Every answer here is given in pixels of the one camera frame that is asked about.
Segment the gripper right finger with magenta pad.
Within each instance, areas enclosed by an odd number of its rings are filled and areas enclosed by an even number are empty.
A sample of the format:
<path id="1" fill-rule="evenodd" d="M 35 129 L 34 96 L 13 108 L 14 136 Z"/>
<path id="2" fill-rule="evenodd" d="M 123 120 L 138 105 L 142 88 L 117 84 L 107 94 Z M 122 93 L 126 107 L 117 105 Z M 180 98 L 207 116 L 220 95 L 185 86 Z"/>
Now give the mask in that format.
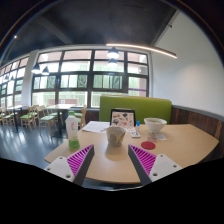
<path id="1" fill-rule="evenodd" d="M 128 155 L 143 186 L 182 169 L 165 154 L 154 155 L 137 146 L 128 146 Z"/>

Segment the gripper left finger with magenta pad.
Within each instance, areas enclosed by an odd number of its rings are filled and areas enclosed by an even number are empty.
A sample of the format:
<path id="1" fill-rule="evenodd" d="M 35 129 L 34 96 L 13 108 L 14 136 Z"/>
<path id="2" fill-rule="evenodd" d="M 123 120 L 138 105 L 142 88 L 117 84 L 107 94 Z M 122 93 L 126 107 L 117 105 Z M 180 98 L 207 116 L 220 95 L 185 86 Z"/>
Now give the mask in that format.
<path id="1" fill-rule="evenodd" d="M 89 145 L 68 157 L 59 156 L 45 171 L 81 186 L 94 154 L 94 145 Z"/>

